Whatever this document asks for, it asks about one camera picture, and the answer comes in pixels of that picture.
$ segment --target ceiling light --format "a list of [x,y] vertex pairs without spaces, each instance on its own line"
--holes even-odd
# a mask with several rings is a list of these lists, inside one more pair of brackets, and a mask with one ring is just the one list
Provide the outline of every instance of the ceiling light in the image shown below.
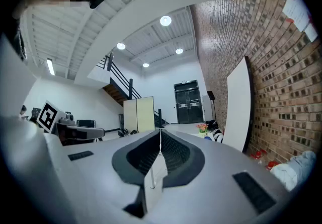
[[169,16],[163,16],[160,19],[160,24],[163,25],[163,26],[168,26],[168,25],[170,25],[171,21],[172,21],[171,20],[171,17],[169,17]]
[[121,43],[121,42],[119,42],[118,44],[116,44],[116,47],[117,47],[118,49],[120,49],[120,50],[125,49],[125,45],[124,45],[123,43]]
[[183,52],[183,49],[177,49],[176,54],[181,54]]
[[54,67],[52,65],[52,60],[51,59],[47,59],[47,65],[48,65],[48,68],[49,68],[49,72],[54,76],[55,75],[55,72],[54,72]]

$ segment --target brick wall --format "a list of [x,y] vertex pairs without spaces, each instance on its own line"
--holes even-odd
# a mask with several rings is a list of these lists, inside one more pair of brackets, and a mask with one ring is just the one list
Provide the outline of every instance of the brick wall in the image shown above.
[[246,55],[255,87],[249,151],[289,160],[321,144],[322,47],[286,21],[286,0],[226,0],[191,6],[198,56],[215,94],[218,124],[227,117],[227,76]]

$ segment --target partition board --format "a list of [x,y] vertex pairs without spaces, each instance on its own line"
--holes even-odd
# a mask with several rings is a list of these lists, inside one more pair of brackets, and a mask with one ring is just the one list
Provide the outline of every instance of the partition board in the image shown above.
[[253,80],[244,57],[227,77],[228,110],[223,142],[241,152],[248,146],[254,114]]
[[138,130],[137,128],[137,114],[136,114],[136,100],[128,100],[123,102],[124,107],[124,128],[129,132]]
[[153,97],[137,99],[136,103],[138,131],[155,130]]

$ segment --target paper sign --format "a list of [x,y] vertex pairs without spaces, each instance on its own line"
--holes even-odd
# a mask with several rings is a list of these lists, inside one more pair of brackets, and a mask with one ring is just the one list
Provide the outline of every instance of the paper sign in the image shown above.
[[305,29],[305,33],[311,42],[313,42],[317,37],[317,31],[315,30],[313,24],[309,24],[307,26],[307,28]]
[[309,10],[303,0],[286,0],[282,12],[294,21],[295,26],[300,32],[302,32],[308,24]]

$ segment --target black double door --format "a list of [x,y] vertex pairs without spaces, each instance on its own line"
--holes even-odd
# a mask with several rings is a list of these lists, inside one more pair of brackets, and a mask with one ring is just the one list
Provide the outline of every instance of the black double door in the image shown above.
[[200,93],[197,86],[190,82],[175,86],[177,116],[179,124],[203,122]]

